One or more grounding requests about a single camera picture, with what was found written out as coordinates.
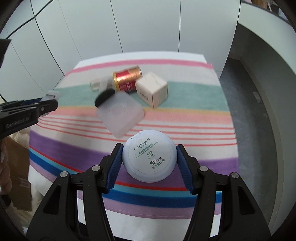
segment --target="frosted plastic container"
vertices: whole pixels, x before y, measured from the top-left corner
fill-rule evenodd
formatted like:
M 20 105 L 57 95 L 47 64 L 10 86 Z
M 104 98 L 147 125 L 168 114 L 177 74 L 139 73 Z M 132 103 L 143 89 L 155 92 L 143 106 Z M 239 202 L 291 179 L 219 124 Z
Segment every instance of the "frosted plastic container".
M 103 102 L 96 114 L 115 137 L 121 137 L 144 117 L 142 105 L 126 92 L 116 92 Z

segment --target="pink stripe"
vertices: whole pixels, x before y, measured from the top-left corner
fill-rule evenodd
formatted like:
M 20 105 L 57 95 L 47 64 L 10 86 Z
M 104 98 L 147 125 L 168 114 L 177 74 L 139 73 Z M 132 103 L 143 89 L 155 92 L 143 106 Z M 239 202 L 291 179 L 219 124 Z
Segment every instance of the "pink stripe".
M 139 64 L 174 64 L 174 65 L 183 65 L 183 66 L 193 66 L 193 67 L 204 67 L 208 69 L 213 69 L 211 64 L 206 64 L 197 61 L 189 61 L 189 60 L 176 60 L 176 59 L 133 59 L 133 60 L 121 60 L 114 62 L 107 62 L 101 64 L 88 65 L 80 68 L 73 69 L 66 73 L 68 76 L 71 73 L 78 73 L 82 71 L 87 71 L 90 69 L 100 69 L 107 67 L 114 67 L 120 65 L 139 65 Z
M 50 113 L 48 116 L 53 117 L 55 115 L 63 115 L 63 116 L 75 116 L 75 117 L 93 117 L 97 118 L 95 107 L 63 107 L 57 108 L 56 111 Z M 231 125 L 232 119 L 230 113 L 219 113 L 213 112 L 208 113 L 205 111 L 202 112 L 178 112 L 178 111 L 166 111 L 166 110 L 144 110 L 145 117 L 143 120 L 145 121 L 161 121 L 161 122 L 169 122 L 174 120 L 175 123 L 205 123 L 205 124 L 226 124 Z

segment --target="brown cardboard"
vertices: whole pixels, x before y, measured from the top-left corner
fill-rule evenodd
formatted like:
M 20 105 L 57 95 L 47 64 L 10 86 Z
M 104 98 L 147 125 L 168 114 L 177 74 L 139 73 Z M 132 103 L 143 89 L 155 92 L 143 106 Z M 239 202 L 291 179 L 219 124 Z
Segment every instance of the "brown cardboard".
M 31 184 L 28 181 L 29 174 L 29 150 L 11 137 L 6 138 L 8 151 L 8 165 L 12 189 L 9 196 L 13 205 L 24 211 L 31 211 Z

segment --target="striped tablecloth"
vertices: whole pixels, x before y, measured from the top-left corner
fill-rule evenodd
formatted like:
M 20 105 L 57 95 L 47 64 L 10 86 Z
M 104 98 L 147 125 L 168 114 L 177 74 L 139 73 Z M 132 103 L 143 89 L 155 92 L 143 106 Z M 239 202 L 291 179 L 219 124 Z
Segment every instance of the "striped tablecloth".
M 168 99 L 151 109 L 138 96 L 145 117 L 121 138 L 115 138 L 96 116 L 97 92 L 89 81 L 139 65 L 168 81 Z M 56 111 L 39 118 L 30 133 L 29 181 L 43 195 L 61 171 L 83 172 L 100 163 L 117 142 L 153 129 L 183 144 L 190 156 L 216 173 L 238 171 L 235 130 L 219 80 L 201 55 L 167 52 L 120 54 L 86 60 L 66 74 L 56 90 L 62 93 Z M 84 220 L 82 193 L 79 219 Z M 114 235 L 132 240 L 183 240 L 196 197 L 185 188 L 176 166 L 166 179 L 143 183 L 122 165 L 116 185 L 104 204 Z M 216 194 L 212 235 L 217 234 L 221 193 Z

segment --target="red can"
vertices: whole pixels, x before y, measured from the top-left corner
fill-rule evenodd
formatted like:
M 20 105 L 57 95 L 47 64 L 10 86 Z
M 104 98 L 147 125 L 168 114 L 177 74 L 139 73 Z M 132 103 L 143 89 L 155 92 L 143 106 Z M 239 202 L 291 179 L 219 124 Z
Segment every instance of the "red can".
M 142 72 L 139 66 L 113 72 L 114 83 L 118 91 L 135 91 L 136 80 L 140 77 L 142 77 Z

